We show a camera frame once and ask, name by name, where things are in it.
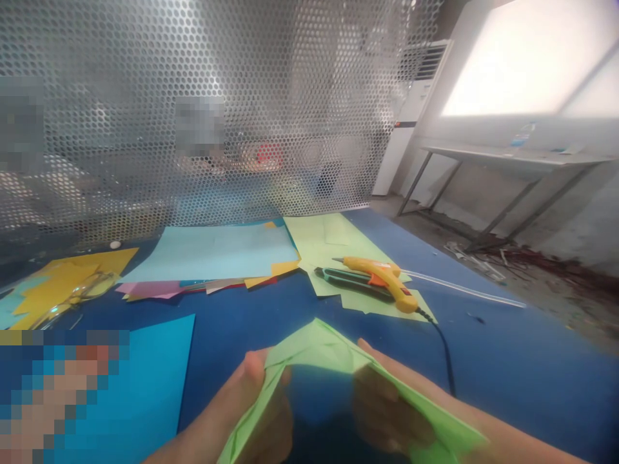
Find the water bottle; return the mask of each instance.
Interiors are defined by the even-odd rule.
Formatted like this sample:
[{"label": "water bottle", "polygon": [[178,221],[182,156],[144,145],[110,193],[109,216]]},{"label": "water bottle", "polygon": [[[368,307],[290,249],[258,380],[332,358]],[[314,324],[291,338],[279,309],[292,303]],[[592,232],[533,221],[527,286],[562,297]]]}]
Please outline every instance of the water bottle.
[{"label": "water bottle", "polygon": [[535,121],[531,121],[529,124],[525,124],[520,128],[518,133],[514,136],[511,144],[509,144],[511,154],[518,153],[518,150],[524,146],[524,144],[531,137],[531,133],[535,130]]}]

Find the power cord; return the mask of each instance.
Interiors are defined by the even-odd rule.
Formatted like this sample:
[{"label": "power cord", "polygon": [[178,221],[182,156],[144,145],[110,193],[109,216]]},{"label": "power cord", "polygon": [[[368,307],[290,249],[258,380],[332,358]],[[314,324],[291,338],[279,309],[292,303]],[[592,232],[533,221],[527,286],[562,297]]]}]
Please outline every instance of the power cord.
[{"label": "power cord", "polygon": [[447,344],[447,340],[445,340],[443,332],[440,330],[438,324],[434,321],[434,319],[432,319],[432,316],[430,316],[421,308],[417,308],[417,312],[421,314],[430,324],[434,325],[434,328],[440,335],[441,340],[443,340],[443,347],[445,348],[445,363],[447,364],[447,378],[449,380],[449,392],[454,398],[457,398],[456,383],[453,379],[453,369],[451,368],[451,353],[449,352],[449,345]]}]

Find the white air conditioner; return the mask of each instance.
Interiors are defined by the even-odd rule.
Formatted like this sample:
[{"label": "white air conditioner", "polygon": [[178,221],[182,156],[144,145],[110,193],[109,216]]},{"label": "white air conditioner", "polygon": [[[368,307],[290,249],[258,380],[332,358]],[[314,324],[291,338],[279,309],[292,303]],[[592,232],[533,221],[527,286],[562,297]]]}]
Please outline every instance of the white air conditioner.
[{"label": "white air conditioner", "polygon": [[[413,84],[408,90],[408,95],[400,114],[398,115],[395,127],[391,132],[391,137],[387,143],[385,155],[378,171],[376,183],[372,195],[383,196],[389,193],[389,188],[393,182],[393,177],[400,166],[400,161],[404,156],[408,142],[413,136],[415,125],[429,99],[429,94],[432,90],[432,85],[438,78],[441,70],[441,64],[444,62],[449,49],[448,40],[432,42],[426,52],[426,56],[422,61],[419,69],[414,76],[404,77],[405,80],[413,81]],[[414,47],[411,47],[413,53],[407,54],[406,51],[402,54],[402,61],[408,59],[416,59]]]}]

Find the light blue paper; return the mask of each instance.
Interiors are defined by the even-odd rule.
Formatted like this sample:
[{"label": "light blue paper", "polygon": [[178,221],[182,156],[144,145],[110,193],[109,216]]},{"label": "light blue paper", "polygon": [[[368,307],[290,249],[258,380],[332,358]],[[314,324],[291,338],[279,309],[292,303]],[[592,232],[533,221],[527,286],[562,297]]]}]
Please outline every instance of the light blue paper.
[{"label": "light blue paper", "polygon": [[18,314],[17,316],[13,315],[13,311],[15,311],[17,307],[21,305],[22,301],[26,299],[22,296],[22,293],[42,284],[48,279],[48,276],[38,276],[26,279],[17,285],[11,293],[0,300],[0,330],[12,327],[22,318],[27,316],[27,314]]},{"label": "light blue paper", "polygon": [[83,418],[65,421],[50,462],[140,463],[176,436],[194,318],[131,332],[129,359],[108,376],[107,389],[89,392],[96,395]]},{"label": "light blue paper", "polygon": [[262,277],[271,264],[296,259],[285,227],[166,227],[153,253],[120,282]]}]

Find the perforated metal sheet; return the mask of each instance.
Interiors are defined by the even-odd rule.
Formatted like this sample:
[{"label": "perforated metal sheet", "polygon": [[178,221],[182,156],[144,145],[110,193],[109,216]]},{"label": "perforated metal sheet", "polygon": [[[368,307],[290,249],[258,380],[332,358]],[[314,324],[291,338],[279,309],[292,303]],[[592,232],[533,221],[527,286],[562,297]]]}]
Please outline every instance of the perforated metal sheet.
[{"label": "perforated metal sheet", "polygon": [[3,245],[364,205],[441,2],[3,0]]}]

